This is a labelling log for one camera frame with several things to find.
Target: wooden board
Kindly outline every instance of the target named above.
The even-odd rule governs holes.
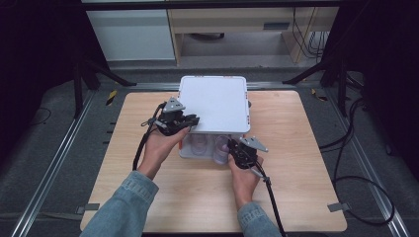
[[[140,124],[158,104],[176,93],[131,93],[118,119],[89,203],[103,203],[131,169],[146,127]],[[297,92],[249,92],[251,130],[269,148],[265,172],[272,180],[286,231],[339,232],[347,227],[342,211],[331,213],[337,202],[321,154]],[[155,178],[160,188],[148,212],[144,232],[241,232],[226,166],[211,160],[182,159],[175,148]],[[265,184],[254,195],[275,217]],[[86,211],[83,229],[95,211]]]

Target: metal rail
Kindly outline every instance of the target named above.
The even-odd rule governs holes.
[[[31,229],[31,226],[37,218],[38,213],[40,212],[41,206],[58,174],[58,171],[65,160],[65,157],[68,153],[68,150],[71,147],[74,137],[76,136],[81,123],[86,117],[87,111],[90,108],[95,93],[95,91],[88,92],[84,102],[84,109],[81,111],[80,116],[76,118],[71,124],[71,126],[68,128],[67,133],[64,136],[64,139],[62,140],[58,150],[56,151],[48,169],[43,175],[43,178],[40,184],[38,185],[38,188],[35,191],[31,201],[29,202],[24,213],[21,215],[18,222],[16,223],[12,233],[13,237],[26,236],[29,230]]]
[[[136,86],[124,87],[121,90],[135,91],[178,91],[180,83],[137,83]],[[294,89],[297,86],[285,85],[279,82],[247,82],[247,90],[287,90]]]

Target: black cable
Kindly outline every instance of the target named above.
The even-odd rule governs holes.
[[[313,44],[315,43],[316,32],[311,33],[310,40],[308,41],[308,52],[310,54],[315,55],[317,57],[323,54],[324,43],[325,43],[324,35],[325,35],[325,32],[320,32],[320,39],[317,44],[317,47],[315,47],[313,46]]]
[[[166,104],[167,104],[166,102],[160,104],[157,107],[156,111],[154,112],[153,117],[151,119],[149,119],[148,121],[143,122],[141,124],[141,126],[148,125],[148,129],[147,129],[147,132],[142,136],[141,141],[139,142],[139,145],[138,145],[138,149],[136,149],[136,154],[135,154],[135,157],[133,158],[133,162],[132,162],[132,170],[133,171],[136,170],[136,168],[138,167],[139,157],[141,156],[142,149],[144,148],[144,145],[148,140],[148,136],[151,134],[152,131],[155,130],[155,129],[151,130],[151,128],[152,128],[152,125],[154,124],[154,122],[156,120],[157,113],[160,110],[162,110],[166,106]]]
[[[386,219],[385,221],[382,221],[382,222],[372,222],[372,221],[365,220],[362,217],[354,214],[354,212],[352,212],[351,210],[347,210],[346,212],[348,212],[350,215],[352,215],[354,218],[358,219],[359,221],[361,221],[363,223],[366,223],[366,224],[369,224],[369,225],[372,225],[372,226],[386,225],[386,224],[388,224],[393,219],[394,214],[395,214],[394,202],[390,198],[389,194],[379,184],[377,184],[376,182],[371,181],[369,179],[366,179],[364,177],[360,177],[360,176],[343,176],[343,177],[339,177],[339,178],[337,178],[334,181],[334,183],[336,184],[339,181],[343,181],[343,180],[361,180],[363,182],[366,182],[368,184],[371,184],[371,185],[375,186],[377,189],[379,189],[387,197],[387,199],[388,199],[388,201],[390,202],[390,205],[391,205],[391,214],[390,214],[390,216],[388,217],[388,219]]]
[[[35,123],[31,123],[31,124],[29,124],[29,126],[39,125],[39,124],[41,124],[41,123],[44,123],[44,122],[46,122],[46,121],[47,121],[47,120],[51,117],[52,111],[50,111],[49,109],[44,108],[44,107],[40,107],[40,108],[39,108],[39,110],[45,110],[45,111],[48,111],[48,116],[47,116],[44,120],[42,120],[42,121],[39,121],[39,122],[35,122]]]
[[[348,130],[351,130],[352,131],[354,129],[354,116],[355,116],[355,111],[356,111],[357,107],[359,106],[359,103],[362,100],[363,100],[363,98],[358,99],[357,101],[355,101],[352,104],[352,106],[351,106],[351,108],[349,110],[350,120],[349,120]],[[348,137],[345,135],[344,136],[344,139],[342,140],[343,145],[340,147],[338,159],[337,159],[336,165],[335,165],[335,170],[333,172],[332,184],[333,184],[333,188],[335,189],[336,196],[337,196],[339,202],[342,203],[342,201],[341,201],[341,199],[339,197],[339,194],[337,192],[337,189],[336,189],[336,184],[339,181],[342,181],[342,180],[356,179],[356,180],[361,180],[361,181],[364,181],[364,182],[367,182],[369,184],[374,185],[377,189],[379,189],[387,197],[388,201],[390,202],[390,205],[391,205],[391,214],[390,214],[390,217],[388,219],[386,219],[385,221],[383,221],[383,222],[371,222],[371,221],[365,220],[362,217],[354,214],[351,210],[347,210],[347,212],[349,214],[351,214],[353,217],[355,217],[356,219],[358,219],[359,221],[363,222],[363,223],[366,223],[366,224],[369,224],[369,225],[372,225],[372,226],[383,226],[383,225],[386,225],[394,217],[394,214],[395,214],[395,205],[394,205],[394,202],[392,201],[392,199],[389,197],[388,193],[380,185],[378,185],[377,183],[375,183],[375,182],[373,182],[373,181],[371,181],[369,179],[366,179],[364,177],[359,177],[359,176],[344,176],[344,177],[339,177],[339,178],[337,177],[337,172],[338,172],[339,164],[340,164],[340,161],[341,161],[341,158],[342,158],[342,152],[343,152],[343,149],[345,147],[345,143],[347,141],[347,138]]]
[[[352,132],[351,137],[349,137],[349,139],[347,139],[346,143],[343,145],[344,147],[352,140],[352,137],[354,137],[354,132]],[[342,148],[342,146],[339,146],[339,147],[334,148],[334,149],[320,151],[320,153],[332,152],[332,151],[335,151],[335,150],[339,150],[341,148]]]
[[[321,53],[320,53],[320,55],[318,55],[318,57],[320,57],[321,58],[321,56],[323,55],[323,52],[324,52],[324,48],[326,47],[326,33],[325,32],[321,32],[320,33],[320,42],[323,42],[323,43],[320,43],[319,45],[321,45],[322,44],[322,47],[321,47]]]
[[[302,44],[305,46],[305,49],[308,51],[307,45],[305,45],[304,41],[302,42],[302,44],[299,43],[299,40],[296,38],[295,33],[294,33],[294,27],[296,27],[298,29],[298,32],[299,32],[301,38],[304,39],[304,37],[302,36],[301,31],[299,30],[298,24],[296,23],[296,20],[295,20],[295,8],[293,8],[293,38],[295,39],[296,43],[298,43],[299,49],[301,49],[301,51],[302,51],[302,53],[304,54],[305,57],[315,58],[313,56],[307,56],[307,54],[305,54],[305,51],[304,51],[304,48],[302,47]]]
[[[355,111],[356,111],[356,109],[357,109],[357,107],[358,107],[358,103],[360,103],[362,100],[363,100],[363,98],[360,98],[360,99],[356,100],[356,101],[352,104],[351,108],[349,109],[349,127],[348,127],[348,131],[347,131],[347,133],[343,136],[342,144],[345,144],[345,143],[346,143],[346,140],[347,140],[347,138],[348,138],[349,134],[352,132],[352,129],[353,129],[353,127],[354,127],[354,116],[355,116]],[[340,164],[340,160],[341,160],[341,158],[342,158],[343,148],[344,148],[344,146],[341,146],[341,148],[340,148],[340,150],[339,150],[338,159],[336,160],[335,170],[334,170],[334,172],[333,172],[333,181],[335,181],[335,180],[336,180],[336,178],[337,178],[337,172],[338,172],[338,167],[339,167],[339,164]]]
[[[329,144],[318,146],[318,148],[321,150],[321,149],[324,149],[324,148],[331,147],[331,146],[334,146],[336,144],[339,144],[340,142],[343,141],[343,139],[345,139],[345,136],[348,134],[348,131],[341,138],[339,138],[339,139],[337,139],[337,140],[335,140],[335,141],[333,141],[333,142],[331,142]]]
[[[265,171],[262,168],[262,165],[258,161],[256,161],[255,166],[256,168],[258,168],[259,172],[261,173],[263,177],[263,182],[266,184],[266,188],[268,189],[269,198],[271,199],[272,208],[274,210],[275,218],[277,219],[278,227],[280,228],[280,233],[283,237],[287,237],[286,232],[283,227],[283,223],[281,222],[281,219],[280,219],[280,214],[278,213],[277,203],[275,202],[274,192],[272,191],[272,187],[271,187],[272,185],[271,180],[269,179],[269,177],[266,176]]]
[[[321,36],[322,36],[322,34],[320,34],[320,40],[318,41],[318,46],[317,46],[317,54],[316,54],[316,57],[315,57],[315,62],[316,63],[318,63],[318,55],[319,55],[319,49],[320,49],[320,45],[321,45]]]

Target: denim sleeve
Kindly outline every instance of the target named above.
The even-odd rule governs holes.
[[[158,187],[132,171],[80,236],[140,236]]]
[[[243,205],[237,212],[237,219],[245,237],[281,236],[279,228],[255,202]]]

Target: white box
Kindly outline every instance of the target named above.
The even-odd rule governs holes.
[[[191,134],[182,141],[179,154],[183,158],[211,159],[218,135],[238,138],[250,130],[246,79],[239,76],[184,76],[179,87],[178,101],[184,115],[197,115],[200,122],[191,134],[206,134],[207,150],[194,154]]]

